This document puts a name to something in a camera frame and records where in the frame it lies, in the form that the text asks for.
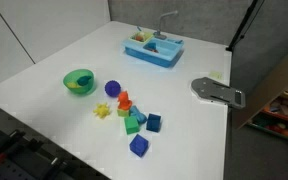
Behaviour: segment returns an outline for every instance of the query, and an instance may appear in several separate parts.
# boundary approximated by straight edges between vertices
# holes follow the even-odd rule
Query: toy sink
[[[176,61],[183,44],[183,41],[161,40],[154,37],[144,43],[129,38],[123,41],[126,54],[162,67],[170,67]]]

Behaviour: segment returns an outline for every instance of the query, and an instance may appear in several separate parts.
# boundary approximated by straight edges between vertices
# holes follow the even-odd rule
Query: gray wall
[[[156,29],[160,14],[179,10],[162,30],[228,45],[251,0],[109,0],[111,19]],[[288,1],[266,0],[236,47],[231,85],[250,93],[288,51]]]

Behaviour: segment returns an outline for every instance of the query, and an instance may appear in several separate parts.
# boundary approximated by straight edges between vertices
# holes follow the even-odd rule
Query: purple ball
[[[121,85],[114,80],[109,81],[105,85],[105,92],[111,97],[117,97],[121,92]]]

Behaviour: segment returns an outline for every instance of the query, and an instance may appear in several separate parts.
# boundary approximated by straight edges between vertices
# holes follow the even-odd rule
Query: black pole
[[[241,32],[243,31],[245,25],[247,24],[248,20],[250,19],[255,7],[256,7],[256,4],[258,3],[258,0],[253,0],[252,4],[250,5],[250,7],[247,8],[247,11],[246,11],[246,14],[240,24],[240,26],[238,27],[230,45],[226,48],[227,51],[233,51],[234,50],[234,47],[236,45],[236,42],[238,41],[238,39],[240,38],[241,36]]]

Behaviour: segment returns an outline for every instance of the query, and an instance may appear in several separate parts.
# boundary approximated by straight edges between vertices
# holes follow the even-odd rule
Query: toy block
[[[148,149],[148,141],[137,134],[130,144],[130,149],[139,157],[143,157]]]
[[[140,124],[144,124],[147,121],[146,116],[141,113],[136,106],[132,106],[130,108],[130,116],[135,116],[137,119],[137,122]]]
[[[147,118],[146,130],[159,132],[161,128],[161,116],[149,114]]]
[[[124,118],[126,134],[132,134],[140,131],[140,126],[137,122],[136,117],[126,117]]]
[[[130,116],[130,111],[123,110],[123,109],[117,109],[117,115],[120,117],[129,117]]]

